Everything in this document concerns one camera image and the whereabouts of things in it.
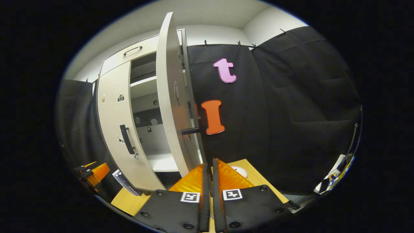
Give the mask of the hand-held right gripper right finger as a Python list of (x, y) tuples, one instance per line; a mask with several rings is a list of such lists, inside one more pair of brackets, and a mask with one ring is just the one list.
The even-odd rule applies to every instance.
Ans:
[(212, 206), (217, 233), (257, 233), (293, 216), (293, 201), (247, 159), (213, 159)]

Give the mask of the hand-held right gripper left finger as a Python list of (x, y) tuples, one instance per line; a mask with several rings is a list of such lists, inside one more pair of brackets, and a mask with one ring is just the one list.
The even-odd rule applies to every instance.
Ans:
[(169, 190), (156, 190), (134, 218), (167, 233), (208, 232), (208, 166), (201, 164), (194, 168)]

